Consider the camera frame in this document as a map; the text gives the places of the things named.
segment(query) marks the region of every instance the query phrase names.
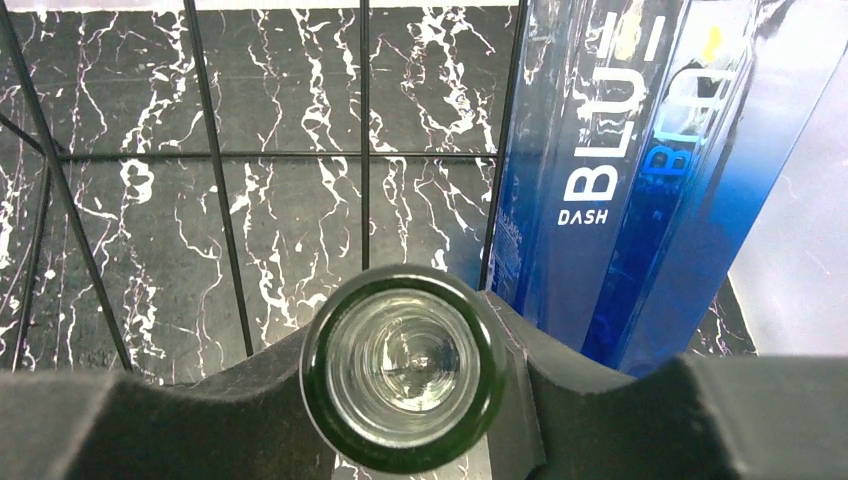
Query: wire grid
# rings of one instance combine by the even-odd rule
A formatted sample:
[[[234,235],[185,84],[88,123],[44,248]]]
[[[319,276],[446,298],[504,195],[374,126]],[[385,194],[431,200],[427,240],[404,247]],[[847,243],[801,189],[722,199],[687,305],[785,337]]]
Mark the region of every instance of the wire grid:
[[[500,137],[498,139],[497,153],[477,153],[477,152],[372,152],[369,139],[370,134],[370,77],[371,77],[371,56],[369,55],[369,0],[359,1],[359,55],[360,62],[364,65],[360,68],[360,151],[341,151],[333,152],[333,155],[340,156],[357,156],[361,159],[361,178],[360,191],[362,192],[361,200],[361,231],[362,236],[362,270],[367,270],[370,267],[370,237],[369,237],[369,221],[370,219],[370,158],[371,157],[441,157],[441,158],[467,158],[474,156],[478,158],[495,159],[495,171],[492,180],[492,196],[489,203],[489,212],[486,222],[486,235],[483,241],[483,258],[480,264],[480,277],[478,288],[483,289],[486,285],[487,265],[489,263],[489,253],[492,245],[494,234],[495,212],[497,211],[498,199],[500,197],[501,176],[503,173],[504,156],[509,133],[509,124],[512,117],[513,97],[515,85],[518,81],[518,64],[523,45],[524,24],[526,23],[527,1],[519,0],[515,36],[512,43],[509,61],[509,77],[506,86],[506,99],[504,102],[504,112],[501,121]],[[180,158],[207,158],[211,157],[212,169],[215,173],[215,184],[218,189],[218,203],[221,210],[221,221],[224,227],[224,237],[227,244],[227,256],[230,263],[230,273],[233,277],[234,294],[236,297],[236,305],[239,313],[239,322],[241,324],[242,336],[244,338],[244,349],[247,356],[253,355],[253,342],[250,335],[250,328],[247,316],[247,307],[245,304],[244,288],[242,286],[241,271],[239,269],[238,252],[236,250],[235,235],[233,231],[233,222],[230,217],[229,197],[227,196],[227,187],[224,179],[224,169],[222,158],[259,158],[259,157],[277,157],[277,158],[316,158],[327,156],[328,152],[262,152],[262,151],[247,151],[247,152],[221,152],[221,147],[218,142],[218,129],[215,124],[215,115],[212,106],[212,94],[209,83],[209,78],[206,72],[205,55],[203,52],[203,42],[200,37],[200,27],[197,17],[197,8],[194,0],[183,0],[185,8],[186,22],[191,38],[191,50],[194,57],[195,72],[197,75],[197,83],[200,89],[200,101],[203,111],[203,118],[206,127],[206,136],[209,142],[209,152],[201,153],[182,153],[176,156]],[[133,371],[132,361],[121,335],[120,327],[115,319],[115,313],[109,302],[106,288],[103,284],[103,278],[100,276],[97,264],[94,260],[88,238],[83,229],[80,220],[79,211],[73,201],[68,181],[62,170],[63,162],[71,161],[120,161],[124,159],[139,159],[153,160],[157,158],[173,158],[173,153],[114,153],[114,154],[75,154],[63,147],[57,142],[47,124],[47,119],[44,111],[41,108],[41,103],[38,100],[38,94],[35,90],[35,85],[30,76],[30,70],[24,58],[21,45],[18,41],[17,34],[12,25],[12,20],[9,11],[6,7],[5,0],[0,0],[0,30],[6,42],[6,47],[9,50],[9,55],[15,72],[20,82],[21,91],[24,95],[24,100],[30,110],[35,123],[36,134],[40,142],[30,136],[27,132],[21,129],[18,125],[12,122],[8,117],[0,113],[0,124],[15,133],[30,147],[36,150],[44,157],[44,167],[41,171],[41,185],[39,187],[39,203],[38,210],[35,215],[35,230],[30,241],[29,258],[27,259],[27,268],[24,276],[24,294],[21,302],[20,317],[18,322],[18,332],[15,341],[15,351],[12,356],[12,371],[18,369],[21,365],[21,360],[24,353],[24,346],[27,338],[27,330],[30,324],[30,313],[32,310],[32,302],[35,291],[36,274],[38,270],[39,256],[41,253],[41,242],[44,237],[44,224],[47,217],[47,207],[50,202],[50,195],[53,188],[56,189],[56,194],[59,197],[59,202],[62,204],[65,212],[68,215],[68,222],[73,230],[74,237],[79,244],[80,251],[83,255],[86,270],[91,279],[91,285],[97,294],[97,298],[102,307],[103,317],[109,327],[109,333],[112,341],[115,344],[118,357],[124,370]]]

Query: bottle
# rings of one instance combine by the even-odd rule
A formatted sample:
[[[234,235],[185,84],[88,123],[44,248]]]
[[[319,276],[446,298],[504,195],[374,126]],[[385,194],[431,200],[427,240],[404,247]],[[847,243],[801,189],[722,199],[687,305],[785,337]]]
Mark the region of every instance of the bottle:
[[[447,273],[368,270],[318,311],[300,384],[324,440],[367,468],[412,474],[459,457],[500,406],[506,349],[494,312]]]

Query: bottle rim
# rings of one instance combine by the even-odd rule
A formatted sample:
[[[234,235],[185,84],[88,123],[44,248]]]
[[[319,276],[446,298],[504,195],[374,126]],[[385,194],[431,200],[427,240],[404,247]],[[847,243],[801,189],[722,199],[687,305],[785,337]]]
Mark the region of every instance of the bottle rim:
[[[356,433],[335,409],[327,383],[326,353],[333,328],[360,302],[393,289],[428,292],[455,308],[471,330],[480,359],[480,378],[465,415],[441,437],[408,448],[380,445]],[[506,383],[506,347],[501,340],[501,327],[479,295],[451,275],[408,264],[367,270],[331,295],[307,328],[300,359],[306,411],[327,443],[364,467],[394,474],[436,469],[470,450],[486,433],[500,407]]]

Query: glass lens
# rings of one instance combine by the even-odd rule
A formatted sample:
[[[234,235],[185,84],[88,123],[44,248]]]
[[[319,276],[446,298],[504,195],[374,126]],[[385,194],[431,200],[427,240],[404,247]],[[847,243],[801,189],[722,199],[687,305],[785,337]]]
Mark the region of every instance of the glass lens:
[[[468,324],[426,292],[375,294],[330,334],[333,404],[359,435],[381,445],[409,448],[444,435],[468,411],[479,380]]]

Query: black marble surface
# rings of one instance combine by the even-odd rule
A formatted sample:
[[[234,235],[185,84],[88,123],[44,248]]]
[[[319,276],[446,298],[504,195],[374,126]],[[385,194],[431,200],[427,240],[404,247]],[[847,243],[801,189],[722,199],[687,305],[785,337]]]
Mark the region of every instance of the black marble surface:
[[[211,165],[179,156],[208,148],[182,13],[13,20],[60,143],[77,154],[172,155],[66,166],[134,363],[148,381],[165,384],[244,359]],[[302,327],[360,268],[360,161],[332,154],[359,149],[358,21],[352,10],[227,11],[201,12],[200,24],[223,150],[328,152],[225,159],[258,349]],[[511,10],[377,9],[371,26],[373,148],[493,152]],[[6,55],[0,110],[34,132]],[[35,152],[0,130],[0,364],[14,350],[41,169]],[[473,154],[372,158],[372,264],[415,262],[476,278],[492,171]],[[119,368],[55,199],[41,255],[25,367]],[[691,347],[753,353],[729,285]],[[469,458],[439,478],[485,478]],[[367,475],[339,463],[347,472],[340,478]]]

